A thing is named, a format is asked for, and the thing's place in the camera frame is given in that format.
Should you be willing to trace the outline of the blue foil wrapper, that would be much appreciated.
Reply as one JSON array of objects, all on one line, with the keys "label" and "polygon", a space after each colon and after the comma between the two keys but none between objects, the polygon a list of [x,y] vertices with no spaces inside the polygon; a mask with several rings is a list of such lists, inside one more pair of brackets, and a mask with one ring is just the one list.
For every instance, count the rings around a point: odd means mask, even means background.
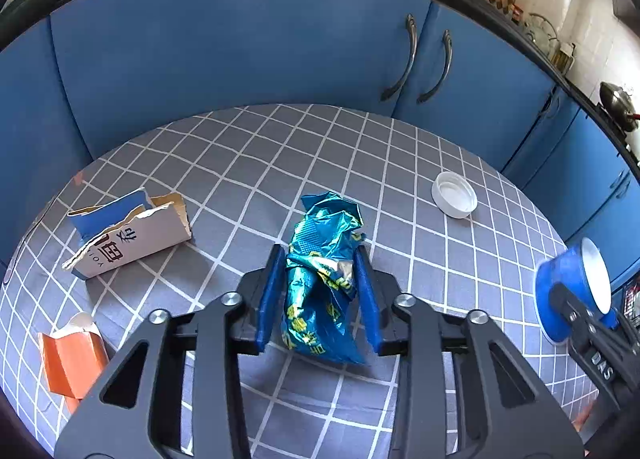
[{"label": "blue foil wrapper", "polygon": [[302,197],[286,256],[281,338],[291,351],[337,364],[363,362],[349,326],[355,253],[366,240],[359,206],[334,192]]}]

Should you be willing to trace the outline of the blue paper cup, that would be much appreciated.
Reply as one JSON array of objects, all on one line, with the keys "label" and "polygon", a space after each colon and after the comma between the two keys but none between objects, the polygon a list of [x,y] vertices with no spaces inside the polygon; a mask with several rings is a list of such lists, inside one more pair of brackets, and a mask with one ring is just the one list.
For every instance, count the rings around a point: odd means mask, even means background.
[{"label": "blue paper cup", "polygon": [[618,325],[612,304],[612,289],[608,269],[599,248],[588,237],[551,260],[538,265],[535,274],[535,299],[544,335],[553,345],[565,343],[570,325],[550,303],[550,292],[562,283],[605,327]]}]

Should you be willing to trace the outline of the white blue torn carton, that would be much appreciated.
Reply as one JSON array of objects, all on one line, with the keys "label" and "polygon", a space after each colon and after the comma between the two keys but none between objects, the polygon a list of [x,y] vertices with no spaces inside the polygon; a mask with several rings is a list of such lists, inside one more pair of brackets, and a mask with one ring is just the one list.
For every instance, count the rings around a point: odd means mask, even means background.
[{"label": "white blue torn carton", "polygon": [[87,280],[192,238],[188,213],[178,193],[151,197],[145,188],[99,207],[67,214],[81,240],[63,263]]}]

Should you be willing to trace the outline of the white plastic lid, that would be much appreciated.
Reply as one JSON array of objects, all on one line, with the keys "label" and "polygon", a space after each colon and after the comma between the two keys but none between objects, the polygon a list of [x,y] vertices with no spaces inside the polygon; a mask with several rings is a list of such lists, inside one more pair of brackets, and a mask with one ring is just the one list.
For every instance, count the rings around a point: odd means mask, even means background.
[{"label": "white plastic lid", "polygon": [[460,174],[440,172],[432,185],[432,197],[442,213],[460,220],[477,208],[477,196],[471,184]]}]

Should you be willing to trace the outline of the orange crumpled carton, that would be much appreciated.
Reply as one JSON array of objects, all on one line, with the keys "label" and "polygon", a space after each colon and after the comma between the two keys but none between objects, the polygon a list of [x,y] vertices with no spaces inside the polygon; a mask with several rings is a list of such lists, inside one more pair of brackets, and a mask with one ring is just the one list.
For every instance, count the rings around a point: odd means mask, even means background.
[{"label": "orange crumpled carton", "polygon": [[108,363],[98,326],[80,312],[51,335],[40,333],[39,349],[49,391],[63,396],[74,413]]}]

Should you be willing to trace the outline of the black wok with lid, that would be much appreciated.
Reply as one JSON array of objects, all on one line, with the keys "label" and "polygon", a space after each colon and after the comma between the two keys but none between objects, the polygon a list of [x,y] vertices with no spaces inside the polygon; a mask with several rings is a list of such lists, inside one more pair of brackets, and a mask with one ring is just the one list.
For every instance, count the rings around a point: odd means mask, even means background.
[{"label": "black wok with lid", "polygon": [[639,115],[630,95],[621,86],[602,81],[599,94],[603,108],[624,132],[630,133],[637,129]]}]

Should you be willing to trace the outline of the green kettle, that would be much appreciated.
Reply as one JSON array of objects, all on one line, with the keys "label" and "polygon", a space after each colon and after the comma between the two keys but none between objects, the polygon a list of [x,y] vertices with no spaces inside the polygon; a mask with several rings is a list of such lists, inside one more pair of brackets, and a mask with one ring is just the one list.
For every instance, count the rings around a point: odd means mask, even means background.
[{"label": "green kettle", "polygon": [[523,31],[525,37],[547,57],[555,53],[560,43],[555,26],[547,17],[538,13],[529,13],[524,18]]}]

